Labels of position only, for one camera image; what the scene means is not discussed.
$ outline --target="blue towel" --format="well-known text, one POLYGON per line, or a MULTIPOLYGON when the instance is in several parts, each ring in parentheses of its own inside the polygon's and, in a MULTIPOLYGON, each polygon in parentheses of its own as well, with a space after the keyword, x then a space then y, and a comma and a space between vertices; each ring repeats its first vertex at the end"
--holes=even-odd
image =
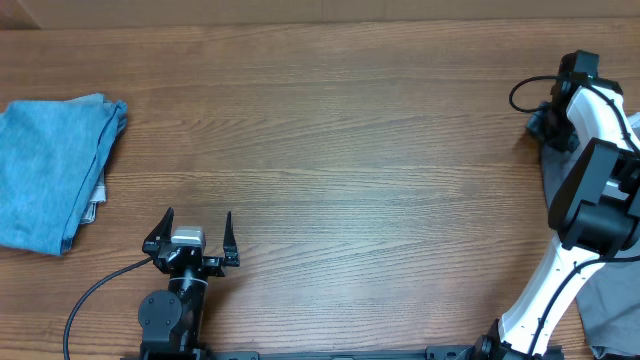
POLYGON ((126 112, 102 94, 9 104, 0 114, 0 245, 71 248, 126 112))

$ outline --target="folded cloth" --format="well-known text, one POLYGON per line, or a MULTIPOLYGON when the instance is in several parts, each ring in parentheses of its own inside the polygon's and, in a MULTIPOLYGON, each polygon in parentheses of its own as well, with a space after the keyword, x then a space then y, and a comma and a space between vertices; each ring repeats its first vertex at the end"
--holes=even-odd
MULTIPOLYGON (((640 113, 628 118, 636 135, 640 113)), ((549 145, 540 149, 540 165, 547 206, 580 157, 580 151, 559 152, 549 145)), ((617 257, 640 255, 640 244, 617 257)), ((640 354, 640 263, 605 264, 578 293, 576 301, 587 342, 596 358, 640 354)))
POLYGON ((9 104, 0 114, 0 245, 71 248, 126 112, 102 94, 9 104))

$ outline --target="wooden table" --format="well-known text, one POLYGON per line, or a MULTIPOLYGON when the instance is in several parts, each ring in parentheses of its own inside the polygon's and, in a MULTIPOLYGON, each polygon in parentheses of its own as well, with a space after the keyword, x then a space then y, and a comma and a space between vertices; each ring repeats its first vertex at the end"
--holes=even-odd
MULTIPOLYGON (((73 249, 0 250, 0 358, 60 359, 76 300, 143 258, 169 206, 212 254, 235 216, 242 266, 211 280, 202 330, 216 350, 473 343, 551 236, 509 90, 585 49, 638 111, 639 34, 636 19, 0 32, 2 108, 103 92, 130 114, 73 249)), ((72 358, 135 353, 138 304, 166 283, 147 265, 97 291, 72 358)), ((589 358, 575 306, 552 343, 589 358)))

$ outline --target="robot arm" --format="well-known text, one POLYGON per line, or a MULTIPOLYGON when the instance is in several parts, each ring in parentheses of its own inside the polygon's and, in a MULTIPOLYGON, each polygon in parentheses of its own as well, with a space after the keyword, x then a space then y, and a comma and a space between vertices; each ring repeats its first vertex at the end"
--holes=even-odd
MULTIPOLYGON (((613 257, 638 239, 640 212, 635 195, 640 170, 633 150, 638 149, 640 141, 624 116, 620 87, 599 79, 597 64, 597 55, 581 51, 563 58, 560 73, 569 73, 568 79, 576 81, 558 80, 552 89, 553 102, 543 117, 545 123, 538 124, 538 128, 542 125, 544 136, 564 134, 546 139, 560 150, 571 150, 570 137, 566 135, 575 129, 579 140, 576 150, 582 155, 549 209, 549 226, 556 232, 544 258, 520 298, 498 324, 500 343, 523 354, 534 341, 547 304, 573 269, 600 256, 613 257), (580 86, 580 81, 585 81, 585 86, 580 86), (613 101, 622 115, 627 138, 610 104, 589 87, 613 101)), ((603 266, 604 263, 597 263, 585 267, 569 281, 551 308, 533 354, 545 353, 565 310, 603 266)))

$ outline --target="black wire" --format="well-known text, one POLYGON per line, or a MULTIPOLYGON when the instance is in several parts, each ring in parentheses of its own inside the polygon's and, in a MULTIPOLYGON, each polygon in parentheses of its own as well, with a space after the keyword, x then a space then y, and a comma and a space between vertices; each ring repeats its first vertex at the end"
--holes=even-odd
POLYGON ((529 359, 533 358, 534 348, 536 347, 536 343, 538 342, 538 338, 540 337, 540 333, 542 332, 542 329, 544 328, 544 323, 547 321, 547 317, 549 316, 549 313, 551 312, 551 308, 553 307, 553 304, 556 302, 556 300, 558 300, 558 297, 562 293, 562 290, 564 290, 564 288, 567 286, 569 281, 571 281, 571 279, 576 274, 579 274, 580 271, 582 271, 582 269, 584 269, 585 267, 587 267, 589 265, 593 265, 593 264, 598 264, 598 263, 630 263, 630 262, 635 262, 635 261, 640 261, 640 255, 632 256, 632 257, 628 257, 628 258, 605 258, 605 257, 601 257, 599 259, 585 261, 582 264, 574 267, 573 270, 571 270, 571 272, 569 273, 569 275, 567 275, 567 277, 564 278, 564 280, 562 281, 560 286, 558 286, 558 289, 556 289, 556 292, 553 294, 553 296, 551 297, 551 300, 549 300, 549 303, 547 304, 547 307, 544 309, 544 313, 542 313, 542 317, 538 321, 538 328, 536 329, 536 332, 535 332, 535 334, 533 336, 533 339, 531 340, 531 345, 529 346, 529 352, 527 353, 527 357, 529 359))
POLYGON ((76 303, 76 306, 74 306, 73 310, 71 310, 71 314, 69 314, 69 319, 67 319, 67 325, 64 327, 64 336, 62 338, 62 353, 64 354, 64 360, 70 360, 69 359, 69 333, 71 332, 71 323, 73 323, 73 318, 76 316, 76 313, 78 312, 78 310, 80 310, 80 306, 82 306, 85 300, 87 300, 89 295, 91 295, 94 291, 96 291, 96 289, 98 289, 100 286, 104 285, 104 283, 113 279, 114 277, 118 275, 122 275, 127 271, 131 271, 137 267, 140 267, 151 260, 153 259, 151 257, 148 257, 142 261, 138 261, 135 264, 129 265, 124 269, 120 269, 114 272, 113 274, 106 276, 104 279, 95 283, 95 285, 89 288, 89 290, 87 290, 87 292, 85 292, 84 295, 82 295, 80 300, 78 300, 78 302, 76 303))
POLYGON ((572 84, 575 84, 575 85, 578 85, 578 86, 582 86, 585 89, 589 89, 594 94, 598 95, 599 98, 604 100, 604 102, 607 103, 607 105, 609 105, 609 107, 611 107, 611 109, 613 110, 614 114, 616 115, 616 119, 618 120, 618 126, 620 127, 620 132, 622 133, 622 138, 624 139, 624 141, 629 145, 629 147, 633 150, 633 152, 636 154, 636 156, 640 157, 640 149, 638 149, 636 144, 633 141, 631 141, 631 134, 627 130, 627 126, 625 125, 624 117, 622 116, 622 113, 620 112, 620 109, 618 109, 618 107, 615 105, 615 102, 612 99, 608 98, 605 94, 603 94, 600 90, 594 88, 591 84, 578 82, 576 80, 571 79, 570 77, 568 77, 566 75, 565 76, 542 75, 542 76, 530 77, 528 79, 522 80, 521 82, 516 84, 516 86, 514 86, 513 89, 511 89, 511 92, 509 93, 509 105, 511 105, 511 107, 514 108, 515 110, 517 110, 519 112, 527 113, 527 114, 534 113, 536 111, 546 109, 548 107, 548 105, 539 106, 539 107, 534 108, 534 109, 523 109, 523 108, 519 107, 518 105, 516 105, 513 102, 513 95, 516 93, 516 91, 520 87, 522 87, 523 85, 528 84, 530 82, 540 81, 540 80, 568 81, 568 82, 570 82, 572 84))

